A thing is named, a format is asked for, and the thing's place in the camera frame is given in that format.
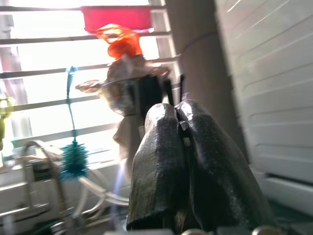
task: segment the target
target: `window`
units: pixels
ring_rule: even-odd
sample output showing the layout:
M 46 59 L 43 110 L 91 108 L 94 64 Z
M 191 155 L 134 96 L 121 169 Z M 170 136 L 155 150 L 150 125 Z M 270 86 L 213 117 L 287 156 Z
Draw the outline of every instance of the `window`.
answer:
M 160 0 L 0 0 L 0 90 L 15 100 L 15 111 L 7 121 L 6 139 L 16 151 L 28 140 L 40 139 L 57 147 L 72 141 L 65 103 L 66 68 L 78 67 L 72 87 L 91 79 L 105 80 L 109 63 L 104 41 L 84 31 L 82 5 L 162 6 Z M 18 12 L 7 6 L 22 9 Z M 33 11 L 34 7 L 53 11 Z M 152 7 L 153 29 L 140 38 L 147 60 L 166 63 L 172 83 L 179 74 L 165 7 Z M 90 152 L 90 162 L 117 156 L 112 140 L 122 117 L 94 94 L 72 88 L 74 121 Z

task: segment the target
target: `red object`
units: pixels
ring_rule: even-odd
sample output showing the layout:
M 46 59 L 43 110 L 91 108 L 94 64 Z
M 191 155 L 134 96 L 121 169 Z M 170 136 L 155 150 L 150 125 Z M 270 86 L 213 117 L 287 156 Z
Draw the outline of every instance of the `red object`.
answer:
M 82 6 L 85 30 L 96 30 L 107 24 L 119 24 L 130 29 L 144 30 L 151 28 L 149 6 Z
M 108 24 L 98 29 L 96 35 L 109 44 L 108 54 L 116 60 L 121 59 L 124 54 L 128 56 L 142 54 L 139 34 L 129 28 Z

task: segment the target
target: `orange plastic bag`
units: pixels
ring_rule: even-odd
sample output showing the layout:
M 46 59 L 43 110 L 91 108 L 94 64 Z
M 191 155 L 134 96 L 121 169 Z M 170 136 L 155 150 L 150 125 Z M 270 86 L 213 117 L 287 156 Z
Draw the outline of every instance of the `orange plastic bag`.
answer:
M 96 31 L 98 38 L 109 45 L 108 55 L 119 60 L 127 56 L 142 55 L 139 44 L 139 34 L 129 28 L 117 24 L 108 24 Z

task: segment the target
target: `gray pillar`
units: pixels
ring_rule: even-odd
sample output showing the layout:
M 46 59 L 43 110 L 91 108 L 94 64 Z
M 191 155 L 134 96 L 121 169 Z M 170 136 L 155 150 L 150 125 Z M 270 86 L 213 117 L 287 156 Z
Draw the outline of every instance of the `gray pillar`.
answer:
M 188 98 L 200 102 L 246 155 L 227 76 L 213 0 L 166 0 Z

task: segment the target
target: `teal bottle brush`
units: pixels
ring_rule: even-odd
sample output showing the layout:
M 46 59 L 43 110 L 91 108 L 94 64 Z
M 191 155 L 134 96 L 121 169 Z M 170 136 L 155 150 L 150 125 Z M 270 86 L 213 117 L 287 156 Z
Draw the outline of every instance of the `teal bottle brush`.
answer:
M 67 104 L 70 113 L 70 117 L 73 125 L 74 140 L 71 144 L 63 148 L 63 172 L 61 174 L 62 179 L 76 180 L 81 176 L 87 174 L 87 150 L 83 144 L 78 144 L 76 141 L 76 129 L 74 124 L 74 118 L 72 109 L 70 106 L 69 91 L 73 81 L 76 68 L 71 67 L 67 75 Z

